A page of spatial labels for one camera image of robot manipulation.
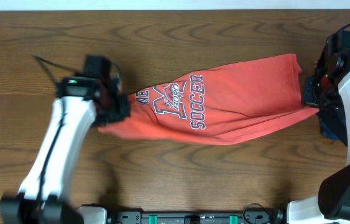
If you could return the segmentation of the red Boyd soccer t-shirt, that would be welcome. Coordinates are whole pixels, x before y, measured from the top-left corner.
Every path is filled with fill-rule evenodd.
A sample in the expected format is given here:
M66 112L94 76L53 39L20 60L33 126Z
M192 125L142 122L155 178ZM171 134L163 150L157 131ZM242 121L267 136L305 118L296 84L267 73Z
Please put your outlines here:
M313 116L303 106L295 54L188 73L129 96L131 115L99 128L125 139L233 145Z

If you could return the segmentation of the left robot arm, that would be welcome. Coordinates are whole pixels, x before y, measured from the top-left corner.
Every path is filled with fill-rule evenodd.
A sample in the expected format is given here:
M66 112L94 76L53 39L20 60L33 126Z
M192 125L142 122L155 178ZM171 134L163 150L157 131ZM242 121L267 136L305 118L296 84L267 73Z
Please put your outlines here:
M37 158L17 195L3 195L4 223L114 223L102 205L70 205L73 173L88 130L123 121L131 107L121 70L102 55L87 55L82 70L34 57L55 85L52 116Z

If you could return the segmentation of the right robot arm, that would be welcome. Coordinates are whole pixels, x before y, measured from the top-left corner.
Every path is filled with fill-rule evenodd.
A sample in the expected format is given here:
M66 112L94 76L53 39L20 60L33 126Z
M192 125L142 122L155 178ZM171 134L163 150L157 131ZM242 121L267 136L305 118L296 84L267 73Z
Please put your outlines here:
M289 202L285 223L350 223L350 31L330 35L305 82L303 104L318 109L321 133L348 149L345 166L322 181L316 196Z

